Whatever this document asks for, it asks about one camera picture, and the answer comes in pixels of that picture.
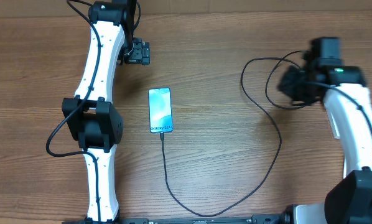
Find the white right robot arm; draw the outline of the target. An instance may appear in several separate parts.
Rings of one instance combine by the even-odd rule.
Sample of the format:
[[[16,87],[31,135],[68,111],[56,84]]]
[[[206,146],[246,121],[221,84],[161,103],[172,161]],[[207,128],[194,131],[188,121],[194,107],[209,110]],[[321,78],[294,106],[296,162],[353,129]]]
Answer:
[[[311,41],[302,68],[290,67],[277,88],[295,106],[321,102],[343,148],[343,179],[321,203],[293,205],[286,223],[372,223],[372,105],[359,67],[346,66],[337,37]]]

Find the blue Galaxy smartphone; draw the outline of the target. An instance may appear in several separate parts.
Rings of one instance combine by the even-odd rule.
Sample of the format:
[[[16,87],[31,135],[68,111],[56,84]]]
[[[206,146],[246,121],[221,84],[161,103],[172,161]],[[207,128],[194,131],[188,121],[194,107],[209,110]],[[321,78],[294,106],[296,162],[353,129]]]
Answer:
[[[150,132],[172,132],[173,119],[170,88],[150,89],[148,97]]]

